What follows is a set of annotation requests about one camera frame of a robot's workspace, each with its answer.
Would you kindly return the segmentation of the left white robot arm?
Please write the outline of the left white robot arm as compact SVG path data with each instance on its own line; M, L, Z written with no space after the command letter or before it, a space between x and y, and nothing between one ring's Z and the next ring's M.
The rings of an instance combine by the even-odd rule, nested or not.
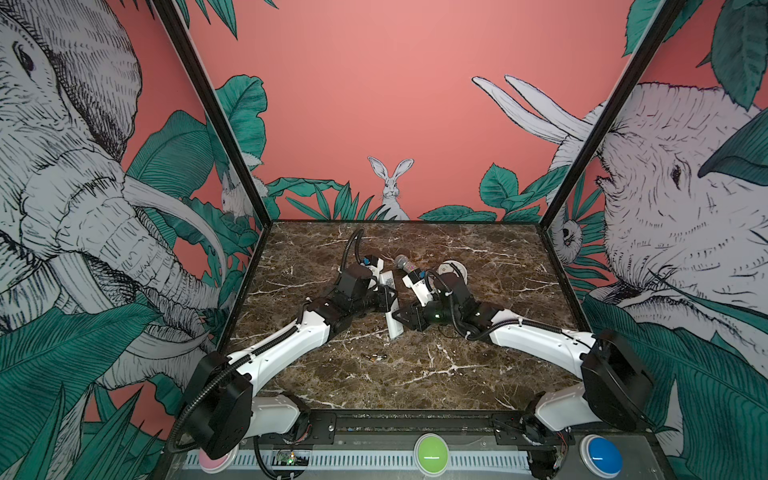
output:
M218 460L246 438L293 428L301 412L297 402L262 397L260 390L303 355L346 331L355 318L393 309L396 291L382 277L382 260L360 254L363 235L363 229L353 232L335 281L322 295L301 303L288 325L229 356L213 352L200 361L168 435L168 453L200 449Z

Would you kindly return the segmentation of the white remote control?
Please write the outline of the white remote control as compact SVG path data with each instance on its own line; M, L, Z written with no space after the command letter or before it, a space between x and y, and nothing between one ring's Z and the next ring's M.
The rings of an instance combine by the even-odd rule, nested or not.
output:
M379 286L383 288L384 293L384 312L389 339L394 340L404 332L404 327L394 318L394 313L399 309L399 301L394 274L391 270L379 275Z

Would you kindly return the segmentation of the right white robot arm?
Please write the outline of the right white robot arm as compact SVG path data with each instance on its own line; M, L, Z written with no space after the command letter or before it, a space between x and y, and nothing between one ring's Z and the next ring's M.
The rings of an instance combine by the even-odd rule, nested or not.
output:
M515 430L534 445L564 435L569 428L596 422L621 431L649 426L644 407L654 381L643 361L618 332L561 329L523 317L471 293L464 272L453 261L439 270L422 270L403 255L395 265L414 303L391 319L414 331L447 325L469 342L513 349L558 366L578 383L537 395L519 417Z

